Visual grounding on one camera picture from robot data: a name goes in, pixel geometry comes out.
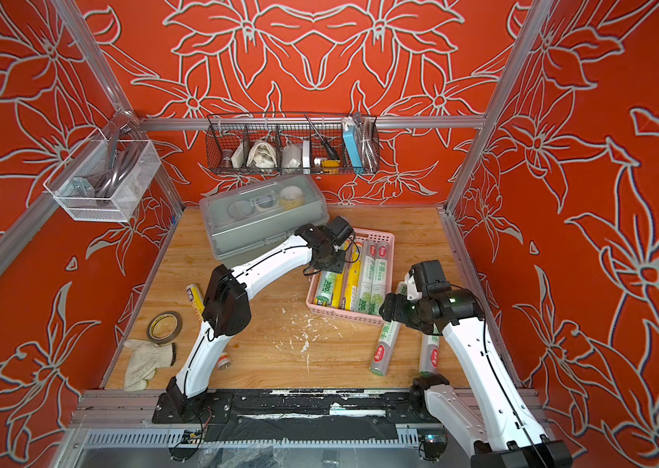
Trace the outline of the green capped wrap roll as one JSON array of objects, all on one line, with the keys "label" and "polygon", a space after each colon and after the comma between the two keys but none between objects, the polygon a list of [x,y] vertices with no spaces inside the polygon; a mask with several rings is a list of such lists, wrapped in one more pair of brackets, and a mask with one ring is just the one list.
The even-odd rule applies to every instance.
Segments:
[{"label": "green capped wrap roll", "polygon": [[314,302],[320,306],[331,307],[338,274],[331,271],[323,271],[319,278]]}]

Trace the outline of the long yellow wrap roll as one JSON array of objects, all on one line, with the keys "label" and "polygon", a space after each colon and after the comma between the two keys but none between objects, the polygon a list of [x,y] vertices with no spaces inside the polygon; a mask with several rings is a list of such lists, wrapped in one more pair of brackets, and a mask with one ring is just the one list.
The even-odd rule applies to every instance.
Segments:
[{"label": "long yellow wrap roll", "polygon": [[331,298],[331,307],[338,309],[341,306],[341,301],[343,298],[343,287],[344,287],[344,274],[338,273],[335,275],[335,281],[332,291]]}]

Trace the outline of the long white green wrap roll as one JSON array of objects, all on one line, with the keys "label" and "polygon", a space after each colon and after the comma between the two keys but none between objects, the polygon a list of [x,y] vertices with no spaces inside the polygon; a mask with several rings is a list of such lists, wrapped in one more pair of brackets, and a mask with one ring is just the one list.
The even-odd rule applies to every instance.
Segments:
[{"label": "long white green wrap roll", "polygon": [[[380,308],[380,315],[385,320],[391,318],[392,306],[388,305],[389,300],[385,300]],[[399,336],[401,323],[391,320],[385,321],[379,335],[378,343],[372,357],[369,370],[376,376],[385,376],[391,364],[393,352]]]}]

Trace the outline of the short red yellow wrap roll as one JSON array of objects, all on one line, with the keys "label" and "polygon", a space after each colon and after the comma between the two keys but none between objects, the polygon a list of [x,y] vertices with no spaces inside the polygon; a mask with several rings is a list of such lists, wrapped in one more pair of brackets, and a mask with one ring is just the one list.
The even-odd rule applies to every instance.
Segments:
[{"label": "short red yellow wrap roll", "polygon": [[[186,287],[186,293],[189,302],[193,309],[196,311],[197,317],[203,321],[203,313],[205,311],[204,296],[201,289],[197,284],[190,284]],[[216,368],[220,371],[228,369],[232,364],[230,355],[226,351],[222,351],[216,362]]]}]

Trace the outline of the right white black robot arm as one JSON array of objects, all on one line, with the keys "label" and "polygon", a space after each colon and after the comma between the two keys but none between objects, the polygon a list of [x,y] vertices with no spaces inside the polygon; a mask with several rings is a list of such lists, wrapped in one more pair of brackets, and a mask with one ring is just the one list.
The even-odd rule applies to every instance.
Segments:
[{"label": "right white black robot arm", "polygon": [[440,335],[454,352],[477,408],[462,403],[443,376],[416,378],[422,413],[437,419],[473,467],[570,467],[567,444],[551,438],[514,386],[488,330],[477,296],[445,277],[439,261],[411,266],[405,294],[388,294],[383,319]]}]

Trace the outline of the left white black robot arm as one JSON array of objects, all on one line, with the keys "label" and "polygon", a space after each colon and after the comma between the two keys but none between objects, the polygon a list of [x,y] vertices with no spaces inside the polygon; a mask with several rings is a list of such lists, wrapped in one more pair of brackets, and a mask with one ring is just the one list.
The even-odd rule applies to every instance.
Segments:
[{"label": "left white black robot arm", "polygon": [[253,261],[233,268],[216,267],[204,296],[197,340],[166,389],[177,413],[183,415],[195,398],[208,390],[210,376],[226,344],[251,321],[251,300],[298,267],[340,273],[346,263],[344,244],[354,238],[350,222],[337,216],[327,225],[300,226],[286,241]]}]

